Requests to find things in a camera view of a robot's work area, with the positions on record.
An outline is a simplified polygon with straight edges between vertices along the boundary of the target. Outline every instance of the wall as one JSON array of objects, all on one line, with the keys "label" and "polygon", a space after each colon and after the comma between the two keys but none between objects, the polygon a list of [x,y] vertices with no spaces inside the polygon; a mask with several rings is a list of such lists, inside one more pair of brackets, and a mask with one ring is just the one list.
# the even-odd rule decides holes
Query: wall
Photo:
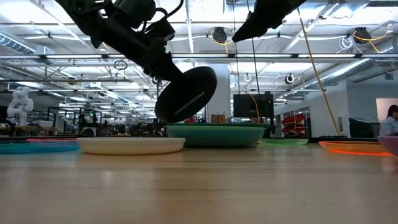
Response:
[{"label": "wall", "polygon": [[[342,117],[343,131],[341,134],[345,134],[349,137],[346,82],[341,81],[337,86],[326,87],[326,95],[329,99],[336,122],[338,123],[338,118]],[[306,107],[309,107],[311,110],[311,130],[313,138],[337,135],[322,92],[310,92],[305,95],[303,101],[288,101],[288,105],[276,106],[275,114],[283,114]]]},{"label": "wall", "polygon": [[398,98],[396,86],[349,84],[349,116],[378,122],[376,98]]}]

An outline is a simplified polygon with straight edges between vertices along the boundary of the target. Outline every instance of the person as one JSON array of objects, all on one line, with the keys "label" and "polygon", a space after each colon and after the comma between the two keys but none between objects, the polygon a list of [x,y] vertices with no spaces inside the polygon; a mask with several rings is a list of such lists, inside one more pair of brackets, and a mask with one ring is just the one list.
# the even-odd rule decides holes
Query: person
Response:
[{"label": "person", "polygon": [[398,136],[398,106],[388,109],[387,119],[380,125],[380,136]]}]

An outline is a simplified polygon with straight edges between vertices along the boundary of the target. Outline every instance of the purple bowl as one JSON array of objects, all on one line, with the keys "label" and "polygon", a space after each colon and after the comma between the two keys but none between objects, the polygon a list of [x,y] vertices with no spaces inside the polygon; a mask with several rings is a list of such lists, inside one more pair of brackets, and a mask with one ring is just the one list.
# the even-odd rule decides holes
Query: purple bowl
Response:
[{"label": "purple bowl", "polygon": [[381,146],[398,157],[398,136],[378,137]]}]

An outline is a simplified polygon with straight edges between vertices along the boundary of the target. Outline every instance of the white plate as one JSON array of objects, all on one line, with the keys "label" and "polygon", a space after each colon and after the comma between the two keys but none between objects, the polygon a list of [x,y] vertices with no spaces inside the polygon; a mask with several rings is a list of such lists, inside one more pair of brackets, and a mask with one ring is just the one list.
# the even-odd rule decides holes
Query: white plate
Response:
[{"label": "white plate", "polygon": [[99,155],[148,155],[177,152],[183,138],[79,138],[84,153]]}]

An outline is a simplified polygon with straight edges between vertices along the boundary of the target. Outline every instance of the yellow cable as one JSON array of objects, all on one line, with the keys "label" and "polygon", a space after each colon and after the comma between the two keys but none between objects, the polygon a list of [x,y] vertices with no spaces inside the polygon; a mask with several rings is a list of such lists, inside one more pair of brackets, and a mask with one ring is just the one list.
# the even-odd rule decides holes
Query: yellow cable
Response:
[{"label": "yellow cable", "polygon": [[[235,78],[235,81],[238,82],[238,80],[236,79],[235,74],[234,74],[233,72],[232,72],[232,74],[233,74],[233,76],[234,76],[234,78]],[[255,106],[256,106],[256,111],[257,111],[257,122],[260,123],[260,113],[259,113],[259,107],[258,107],[258,105],[257,105],[256,99],[255,99],[254,96],[253,96],[252,94],[250,94],[248,91],[243,90],[241,86],[239,86],[239,88],[240,88],[243,92],[249,94],[250,97],[253,99],[254,104],[255,104]]]},{"label": "yellow cable", "polygon": [[377,47],[376,47],[371,41],[369,41],[369,43],[371,43],[372,47],[374,48],[374,50],[375,50],[377,53],[380,53],[380,51],[377,49]]},{"label": "yellow cable", "polygon": [[383,39],[383,38],[385,38],[386,37],[386,35],[388,34],[388,30],[390,29],[390,26],[387,26],[387,32],[383,35],[383,36],[381,36],[381,37],[378,37],[378,38],[375,38],[375,39],[365,39],[365,38],[362,38],[362,37],[358,37],[358,36],[356,36],[355,34],[357,33],[356,31],[354,32],[354,37],[355,38],[357,38],[358,40],[364,40],[364,41],[375,41],[375,40],[380,40],[380,39]]},{"label": "yellow cable", "polygon": [[213,42],[216,43],[216,44],[218,44],[218,45],[225,45],[225,51],[226,51],[226,53],[228,54],[228,47],[227,47],[227,45],[230,44],[230,43],[232,43],[232,40],[229,41],[228,43],[223,43],[223,44],[221,44],[221,43],[217,42],[217,41],[214,39],[213,34],[214,34],[214,31],[211,31],[210,36],[211,36],[211,39],[213,40]]},{"label": "yellow cable", "polygon": [[317,66],[315,66],[315,61],[314,61],[314,59],[313,59],[313,57],[312,57],[310,42],[308,41],[307,32],[305,31],[303,19],[301,18],[301,14],[300,14],[300,9],[299,9],[299,8],[297,8],[297,12],[298,12],[298,17],[300,18],[301,28],[302,28],[303,33],[304,33],[305,42],[307,43],[307,49],[308,49],[308,53],[309,53],[310,58],[311,58],[311,63],[312,63],[313,70],[314,70],[315,75],[316,75],[316,77],[317,77],[319,86],[321,87],[321,90],[322,90],[322,93],[323,93],[323,97],[325,98],[325,103],[326,103],[326,105],[327,105],[327,107],[328,107],[329,114],[330,114],[330,116],[331,116],[331,120],[333,121],[333,124],[335,125],[336,133],[337,133],[337,135],[339,136],[339,135],[340,135],[340,131],[339,131],[339,129],[338,129],[338,126],[337,126],[335,117],[333,116],[333,112],[331,111],[328,97],[326,96],[325,90],[323,89],[322,81],[321,81],[321,79],[320,79],[320,77],[319,77],[318,70],[317,70]]}]

